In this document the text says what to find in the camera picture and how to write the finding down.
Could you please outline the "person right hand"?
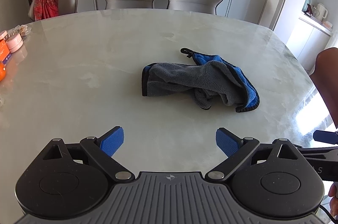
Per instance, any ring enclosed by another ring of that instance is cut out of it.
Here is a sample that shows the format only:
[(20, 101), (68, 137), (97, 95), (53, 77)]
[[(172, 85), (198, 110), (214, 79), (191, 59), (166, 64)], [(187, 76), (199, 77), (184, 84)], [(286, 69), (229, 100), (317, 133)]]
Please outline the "person right hand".
[(331, 197), (329, 203), (331, 215), (337, 217), (338, 215), (338, 198), (337, 198), (337, 182), (333, 183), (329, 189), (328, 196)]

